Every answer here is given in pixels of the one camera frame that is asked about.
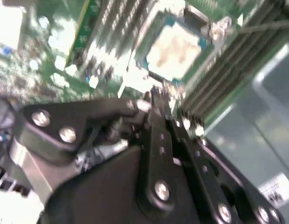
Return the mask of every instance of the green circuit board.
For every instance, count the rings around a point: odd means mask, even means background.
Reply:
[[[225,0],[191,0],[188,3],[213,21],[224,16],[236,21],[241,14],[245,18],[256,5],[253,0],[247,0],[244,6],[227,4]],[[85,79],[64,70],[88,43],[101,5],[99,0],[47,0],[37,1],[28,7],[25,12],[23,48],[5,55],[0,53],[0,93],[20,98],[25,104],[117,96],[122,83],[120,76],[113,77],[108,83],[100,80],[97,88],[93,89]],[[40,18],[45,18],[45,27],[40,23]],[[158,17],[138,52],[148,50],[147,43],[152,41],[150,35],[160,28],[157,20]],[[183,82],[186,83],[192,77],[207,54],[208,51],[205,51],[195,61]],[[29,66],[31,60],[38,62],[37,70]],[[56,82],[57,79],[61,79],[63,84]],[[125,88],[122,94],[133,98],[142,95],[132,88]]]

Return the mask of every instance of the gray metal panel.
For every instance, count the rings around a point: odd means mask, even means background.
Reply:
[[[206,132],[256,187],[280,172],[289,179],[289,43]],[[289,203],[280,211],[289,223]]]

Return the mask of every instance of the screw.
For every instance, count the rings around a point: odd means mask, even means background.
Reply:
[[[220,213],[222,219],[227,223],[231,223],[232,215],[231,215],[228,207],[225,204],[220,203],[218,205],[218,210],[219,210],[219,213]]]
[[[155,183],[155,192],[161,200],[167,201],[169,199],[170,192],[165,181]]]
[[[263,207],[258,207],[258,212],[261,216],[261,218],[265,221],[265,222],[269,222],[269,215],[268,213],[266,212],[266,210],[263,208]]]
[[[127,106],[130,109],[134,109],[134,104],[133,104],[132,100],[127,101]]]
[[[270,213],[273,216],[273,218],[276,219],[277,222],[280,222],[279,216],[278,216],[277,211],[275,209],[270,209]]]
[[[202,139],[201,142],[204,146],[206,146],[206,140],[205,139]]]
[[[75,129],[72,127],[63,127],[59,131],[60,138],[68,143],[73,143],[77,137],[75,133]]]
[[[31,118],[37,126],[45,127],[50,124],[50,117],[47,112],[35,112]]]
[[[75,158],[75,166],[76,168],[79,168],[81,166],[81,160],[78,156]]]
[[[161,155],[165,154],[165,149],[163,147],[160,148],[160,154]]]
[[[202,127],[201,125],[197,125],[197,127],[195,129],[195,134],[198,137],[203,136],[204,135],[204,127]]]
[[[204,173],[207,173],[208,172],[208,168],[206,166],[203,166],[202,167],[202,170],[204,171]]]

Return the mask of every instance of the sticker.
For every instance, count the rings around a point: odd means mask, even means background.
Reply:
[[[284,173],[279,173],[258,189],[276,208],[289,202],[289,180]]]

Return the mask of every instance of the metal bracket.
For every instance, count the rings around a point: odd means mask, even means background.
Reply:
[[[174,166],[171,135],[165,119],[169,105],[163,98],[157,89],[152,90],[153,107],[148,114],[147,129],[141,135],[137,201],[151,219],[167,216],[176,204],[176,183],[171,175]]]
[[[16,139],[10,149],[10,158],[22,168],[43,204],[59,185],[80,174],[74,161],[65,166],[54,166],[28,151]]]
[[[202,223],[240,224],[203,151],[193,145],[181,121],[170,121],[174,156],[183,162]]]
[[[87,141],[87,128],[98,132],[104,121],[132,117],[137,112],[136,103],[124,98],[30,105],[20,111],[14,137],[47,161],[68,164]]]
[[[203,150],[216,170],[216,178],[244,223],[284,223],[281,213],[237,170],[207,139],[196,139],[194,145]]]

